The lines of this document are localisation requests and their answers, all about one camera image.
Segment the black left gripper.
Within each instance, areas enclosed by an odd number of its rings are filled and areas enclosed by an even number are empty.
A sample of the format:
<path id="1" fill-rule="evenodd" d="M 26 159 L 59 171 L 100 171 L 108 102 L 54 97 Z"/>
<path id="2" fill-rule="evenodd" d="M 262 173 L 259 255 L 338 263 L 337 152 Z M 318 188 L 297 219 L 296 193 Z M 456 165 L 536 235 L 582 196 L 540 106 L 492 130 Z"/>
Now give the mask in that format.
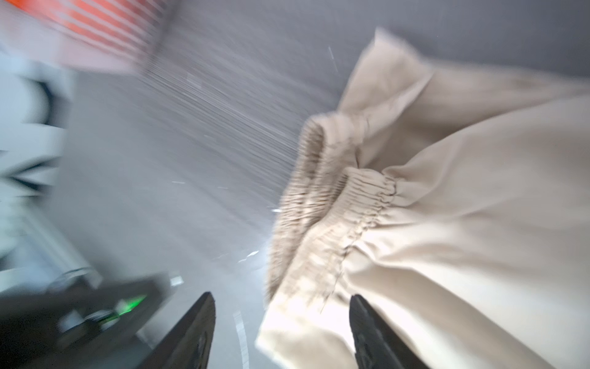
<path id="1" fill-rule="evenodd" d="M 3 368 L 78 368 L 126 346 L 171 294 L 154 275 L 1 296 Z"/>

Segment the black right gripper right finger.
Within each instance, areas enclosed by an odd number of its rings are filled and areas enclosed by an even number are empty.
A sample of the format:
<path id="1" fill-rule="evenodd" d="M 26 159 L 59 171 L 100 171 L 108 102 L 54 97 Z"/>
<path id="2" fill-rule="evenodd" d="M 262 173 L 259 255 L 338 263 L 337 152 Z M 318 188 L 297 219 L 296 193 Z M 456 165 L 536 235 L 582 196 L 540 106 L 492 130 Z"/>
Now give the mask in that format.
<path id="1" fill-rule="evenodd" d="M 349 321 L 358 368 L 429 368 L 362 295 L 350 299 Z"/>

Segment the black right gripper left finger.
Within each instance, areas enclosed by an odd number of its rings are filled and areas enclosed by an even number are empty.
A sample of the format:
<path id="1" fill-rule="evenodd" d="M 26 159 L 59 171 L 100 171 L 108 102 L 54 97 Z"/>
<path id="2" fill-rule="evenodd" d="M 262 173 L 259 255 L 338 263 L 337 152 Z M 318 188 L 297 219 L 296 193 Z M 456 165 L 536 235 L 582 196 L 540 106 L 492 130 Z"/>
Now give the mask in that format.
<path id="1" fill-rule="evenodd" d="M 137 369 L 206 368 L 215 322 L 215 300 L 205 292 Z"/>

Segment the beige shorts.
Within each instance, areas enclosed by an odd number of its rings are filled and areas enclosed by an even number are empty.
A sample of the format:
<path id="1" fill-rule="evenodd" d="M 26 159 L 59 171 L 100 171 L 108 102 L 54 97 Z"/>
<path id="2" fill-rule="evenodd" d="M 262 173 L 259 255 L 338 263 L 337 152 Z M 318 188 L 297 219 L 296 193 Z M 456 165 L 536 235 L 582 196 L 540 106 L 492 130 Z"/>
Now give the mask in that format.
<path id="1" fill-rule="evenodd" d="M 431 368 L 589 366 L 589 81 L 430 61 L 377 29 L 307 120 L 258 349 L 355 368 L 362 295 Z"/>

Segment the white plastic laundry basket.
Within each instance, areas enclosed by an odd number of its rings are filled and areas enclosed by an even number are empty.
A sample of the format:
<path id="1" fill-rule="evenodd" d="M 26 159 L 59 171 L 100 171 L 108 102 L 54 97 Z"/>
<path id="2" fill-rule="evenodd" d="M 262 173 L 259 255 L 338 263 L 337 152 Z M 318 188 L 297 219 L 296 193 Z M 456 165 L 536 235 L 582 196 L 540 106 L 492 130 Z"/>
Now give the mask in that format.
<path id="1" fill-rule="evenodd" d="M 112 74 L 145 69 L 177 1 L 3 1 L 1 49 L 46 65 Z"/>

